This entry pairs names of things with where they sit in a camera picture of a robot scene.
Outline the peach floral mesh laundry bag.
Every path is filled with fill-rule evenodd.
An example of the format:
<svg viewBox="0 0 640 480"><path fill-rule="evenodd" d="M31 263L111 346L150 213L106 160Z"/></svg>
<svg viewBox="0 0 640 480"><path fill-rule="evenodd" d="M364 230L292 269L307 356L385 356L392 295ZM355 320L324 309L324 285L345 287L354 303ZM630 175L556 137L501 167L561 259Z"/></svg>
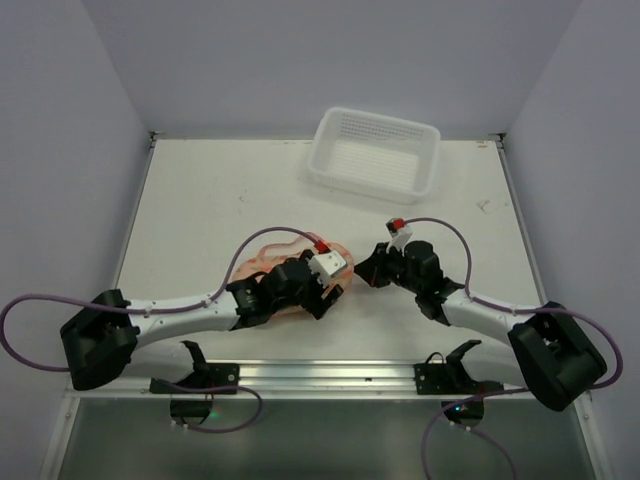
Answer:
<svg viewBox="0 0 640 480"><path fill-rule="evenodd" d="M354 277L354 258L343 245L314 237L310 248L274 254L279 248L293 248L303 240L268 244L244 261L230 277L226 290L238 303L240 328L262 325L291 314L306 313L322 318L350 288ZM346 266L335 276L323 279L311 268L310 260L321 253L340 255Z"/></svg>

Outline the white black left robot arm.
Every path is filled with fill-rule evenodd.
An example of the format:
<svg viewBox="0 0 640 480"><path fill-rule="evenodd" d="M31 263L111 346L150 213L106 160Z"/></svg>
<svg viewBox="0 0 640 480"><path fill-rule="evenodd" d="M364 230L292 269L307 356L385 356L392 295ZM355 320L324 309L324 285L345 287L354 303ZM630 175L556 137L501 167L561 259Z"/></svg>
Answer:
<svg viewBox="0 0 640 480"><path fill-rule="evenodd" d="M339 278L349 267L336 250L305 250L199 296L133 302L119 289L108 290L60 330L72 385L102 387L123 374L136 350L170 338L254 328L291 308L320 319L343 295Z"/></svg>

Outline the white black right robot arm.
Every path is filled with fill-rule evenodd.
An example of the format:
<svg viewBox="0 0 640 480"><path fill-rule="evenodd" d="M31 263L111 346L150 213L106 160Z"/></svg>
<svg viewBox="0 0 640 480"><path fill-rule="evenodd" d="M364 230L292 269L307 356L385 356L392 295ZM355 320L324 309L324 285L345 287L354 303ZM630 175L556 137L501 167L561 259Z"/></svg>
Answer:
<svg viewBox="0 0 640 480"><path fill-rule="evenodd" d="M501 384L519 385L547 408L562 411L595 387L607 371L595 345L561 305L516 308L474 299L465 285L446 277L430 243L412 241L398 249L376 245L354 272L372 288L390 284L415 296L421 313L447 327L473 330L506 345L487 362L464 358L477 341L469 340L446 357L445 379L451 389L468 392L481 371Z"/></svg>

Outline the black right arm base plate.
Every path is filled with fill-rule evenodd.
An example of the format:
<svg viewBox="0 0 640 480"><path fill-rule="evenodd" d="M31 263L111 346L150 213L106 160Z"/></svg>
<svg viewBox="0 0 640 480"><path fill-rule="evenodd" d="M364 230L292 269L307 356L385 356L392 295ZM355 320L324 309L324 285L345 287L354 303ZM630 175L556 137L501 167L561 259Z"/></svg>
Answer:
<svg viewBox="0 0 640 480"><path fill-rule="evenodd" d="M418 395L478 395L503 391L502 383L474 380L462 364L465 354L480 344L480 340L469 340L446 357L440 352L434 352L425 361L414 364L416 393Z"/></svg>

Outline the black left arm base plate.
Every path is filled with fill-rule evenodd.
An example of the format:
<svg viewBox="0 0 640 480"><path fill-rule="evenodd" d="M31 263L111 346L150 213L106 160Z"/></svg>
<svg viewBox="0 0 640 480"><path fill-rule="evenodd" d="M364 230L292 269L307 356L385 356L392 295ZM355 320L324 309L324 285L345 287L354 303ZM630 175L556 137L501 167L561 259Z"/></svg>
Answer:
<svg viewBox="0 0 640 480"><path fill-rule="evenodd" d="M149 391L152 394L235 394L240 367L237 363L210 363L198 343L181 342L188 352L189 371L176 381L153 377Z"/></svg>

